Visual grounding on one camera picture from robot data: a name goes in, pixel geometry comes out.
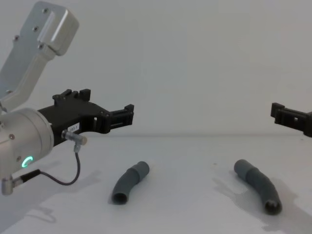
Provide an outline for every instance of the cable connector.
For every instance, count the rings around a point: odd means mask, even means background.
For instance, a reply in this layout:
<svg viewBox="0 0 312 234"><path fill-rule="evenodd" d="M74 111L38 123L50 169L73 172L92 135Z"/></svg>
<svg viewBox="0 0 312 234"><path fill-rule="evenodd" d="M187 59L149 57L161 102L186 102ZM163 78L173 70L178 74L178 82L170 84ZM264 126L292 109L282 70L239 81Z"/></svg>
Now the cable connector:
<svg viewBox="0 0 312 234"><path fill-rule="evenodd" d="M76 143L75 147L74 147L75 153L78 153L81 146L85 145L88 141L88 138L86 138L85 136L81 136L81 135L75 134L75 133L67 131L67 130L64 130L62 132L62 138L66 139L66 140L74 141Z"/></svg>
<svg viewBox="0 0 312 234"><path fill-rule="evenodd" d="M9 196L13 193L13 189L17 186L29 181L32 178L35 178L36 176L40 175L40 170L34 170L30 173L21 175L17 177L16 179L12 178L12 175L8 176L7 178L2 179L2 186L1 191L4 196Z"/></svg>

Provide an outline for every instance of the tube opening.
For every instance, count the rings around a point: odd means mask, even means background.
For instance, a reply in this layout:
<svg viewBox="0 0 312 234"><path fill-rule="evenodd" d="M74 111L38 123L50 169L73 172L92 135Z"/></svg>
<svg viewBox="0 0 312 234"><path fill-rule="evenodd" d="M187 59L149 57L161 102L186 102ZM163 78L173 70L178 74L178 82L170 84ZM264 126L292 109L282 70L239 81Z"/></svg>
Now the tube opening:
<svg viewBox="0 0 312 234"><path fill-rule="evenodd" d="M118 205L126 204L128 201L128 197L125 194L114 194L113 202Z"/></svg>
<svg viewBox="0 0 312 234"><path fill-rule="evenodd" d="M281 212L281 204L277 201L268 200L264 205L265 211L270 215L276 215Z"/></svg>

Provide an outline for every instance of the white backdrop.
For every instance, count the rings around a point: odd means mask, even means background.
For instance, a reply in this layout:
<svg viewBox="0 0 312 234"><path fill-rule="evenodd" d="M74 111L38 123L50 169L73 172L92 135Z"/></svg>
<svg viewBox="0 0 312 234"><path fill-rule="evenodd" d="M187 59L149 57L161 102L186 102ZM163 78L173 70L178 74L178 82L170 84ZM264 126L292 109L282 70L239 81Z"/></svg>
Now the white backdrop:
<svg viewBox="0 0 312 234"><path fill-rule="evenodd" d="M0 65L36 0L0 1ZM115 135L296 133L272 102L312 110L312 1L50 0L80 29L26 106L90 88L108 110L134 104Z"/></svg>

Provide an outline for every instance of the gray tube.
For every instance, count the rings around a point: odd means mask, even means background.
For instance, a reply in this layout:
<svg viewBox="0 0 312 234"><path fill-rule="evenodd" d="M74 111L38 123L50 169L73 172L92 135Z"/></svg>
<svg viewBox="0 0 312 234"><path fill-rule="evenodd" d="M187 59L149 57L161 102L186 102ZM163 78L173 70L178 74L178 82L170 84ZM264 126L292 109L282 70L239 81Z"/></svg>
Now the gray tube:
<svg viewBox="0 0 312 234"><path fill-rule="evenodd" d="M282 203L275 186L258 168L241 159L235 163L234 171L238 177L250 184L259 193L266 213L277 215L282 211Z"/></svg>
<svg viewBox="0 0 312 234"><path fill-rule="evenodd" d="M139 162L129 168L125 174L118 180L112 193L112 201L114 204L126 204L129 199L131 189L143 180L150 172L150 167L146 162Z"/></svg>

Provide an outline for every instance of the silver connector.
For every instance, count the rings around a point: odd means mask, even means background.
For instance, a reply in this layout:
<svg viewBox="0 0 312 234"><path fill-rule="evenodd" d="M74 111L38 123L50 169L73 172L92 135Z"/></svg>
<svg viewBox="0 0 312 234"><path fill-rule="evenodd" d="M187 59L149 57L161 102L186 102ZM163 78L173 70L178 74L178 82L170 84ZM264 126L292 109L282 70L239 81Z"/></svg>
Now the silver connector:
<svg viewBox="0 0 312 234"><path fill-rule="evenodd" d="M13 189L23 183L24 182L21 179L21 177L17 177L16 179L13 179L12 176L9 176L8 178L2 179L2 194L4 196L11 195L13 193Z"/></svg>
<svg viewBox="0 0 312 234"><path fill-rule="evenodd" d="M86 138L85 136L81 136L73 132L69 132L67 130L64 130L62 132L62 138L66 140L74 141L76 143L74 147L75 153L78 153L81 148L81 145L85 145L88 141L88 138Z"/></svg>
<svg viewBox="0 0 312 234"><path fill-rule="evenodd" d="M2 179L1 190L4 196L11 195L13 193L13 187L14 187L14 184L13 184L12 176Z"/></svg>

